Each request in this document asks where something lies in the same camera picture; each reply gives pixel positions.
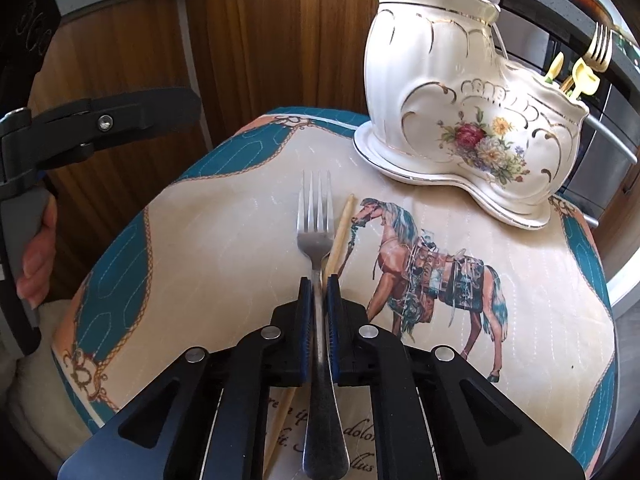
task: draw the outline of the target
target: chopstick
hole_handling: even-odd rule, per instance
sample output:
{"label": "chopstick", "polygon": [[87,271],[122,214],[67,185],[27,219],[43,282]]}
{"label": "chopstick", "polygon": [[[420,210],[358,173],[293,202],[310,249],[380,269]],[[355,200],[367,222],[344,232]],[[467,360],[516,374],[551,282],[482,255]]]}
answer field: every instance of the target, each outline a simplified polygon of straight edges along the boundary
{"label": "chopstick", "polygon": [[[324,272],[322,273],[322,288],[324,290],[326,290],[327,277],[335,274],[335,271],[337,270],[338,258],[340,258],[340,253],[342,252],[342,247],[344,245],[344,241],[346,240],[347,232],[349,231],[349,223],[351,221],[351,216],[353,215],[355,202],[356,197],[352,193],[347,198],[347,203],[344,205],[344,208],[342,210],[338,229],[335,233],[334,243],[331,246],[329,258],[326,261]],[[265,437],[264,461],[262,462],[262,475],[265,479],[268,478],[271,467],[273,466],[274,451],[276,449],[276,444],[278,443],[278,437],[280,436],[280,432],[282,431],[282,427],[284,426],[284,421],[289,414],[289,408],[291,407],[291,403],[293,402],[293,397],[296,393],[296,390],[297,388],[292,386],[290,388],[287,388],[284,392],[284,395],[280,399],[280,403],[276,408],[276,414],[273,419],[273,424],[271,425],[271,431],[269,431],[269,433]]]}

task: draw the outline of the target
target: red rose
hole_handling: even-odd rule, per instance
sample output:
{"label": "red rose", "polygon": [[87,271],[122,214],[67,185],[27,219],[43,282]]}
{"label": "red rose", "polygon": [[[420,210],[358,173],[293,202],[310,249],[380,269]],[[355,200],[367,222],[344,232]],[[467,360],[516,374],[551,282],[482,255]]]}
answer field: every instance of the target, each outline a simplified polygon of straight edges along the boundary
{"label": "red rose", "polygon": [[456,130],[456,142],[463,148],[474,148],[484,138],[484,130],[474,124],[465,123]]}

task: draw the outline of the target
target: fork head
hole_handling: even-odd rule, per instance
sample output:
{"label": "fork head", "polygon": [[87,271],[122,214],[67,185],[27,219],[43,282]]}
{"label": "fork head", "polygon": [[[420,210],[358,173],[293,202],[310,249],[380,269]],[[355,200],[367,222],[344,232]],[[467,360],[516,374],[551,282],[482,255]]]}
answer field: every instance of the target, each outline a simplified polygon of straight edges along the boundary
{"label": "fork head", "polygon": [[[326,196],[322,196],[323,180]],[[305,187],[308,188],[306,201]],[[298,197],[298,248],[309,257],[312,268],[319,270],[322,259],[329,254],[333,243],[334,204],[331,196],[331,176],[328,171],[320,172],[314,179],[313,172],[310,172],[308,183],[305,185],[303,173]]]}
{"label": "fork head", "polygon": [[613,31],[605,25],[596,23],[596,31],[591,40],[584,62],[594,72],[606,72],[613,54]]}

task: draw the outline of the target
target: horse mane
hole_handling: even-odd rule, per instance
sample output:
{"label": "horse mane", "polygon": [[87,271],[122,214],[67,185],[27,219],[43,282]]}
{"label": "horse mane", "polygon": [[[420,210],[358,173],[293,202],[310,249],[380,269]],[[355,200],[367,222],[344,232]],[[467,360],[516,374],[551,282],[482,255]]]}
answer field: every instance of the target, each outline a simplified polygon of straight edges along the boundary
{"label": "horse mane", "polygon": [[379,202],[383,209],[386,209],[393,216],[393,227],[398,241],[401,244],[413,247],[418,242],[418,228],[415,225],[414,217],[406,209],[392,202]]}

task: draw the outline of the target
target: horse head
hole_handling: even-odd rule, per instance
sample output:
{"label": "horse head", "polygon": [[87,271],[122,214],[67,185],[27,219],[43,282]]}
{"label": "horse head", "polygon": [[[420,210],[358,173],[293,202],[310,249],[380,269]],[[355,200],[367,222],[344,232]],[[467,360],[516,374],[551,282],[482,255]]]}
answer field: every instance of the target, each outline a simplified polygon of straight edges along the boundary
{"label": "horse head", "polygon": [[351,223],[356,227],[364,227],[369,221],[382,216],[382,206],[375,198],[364,199],[360,206],[362,209],[351,217]]}

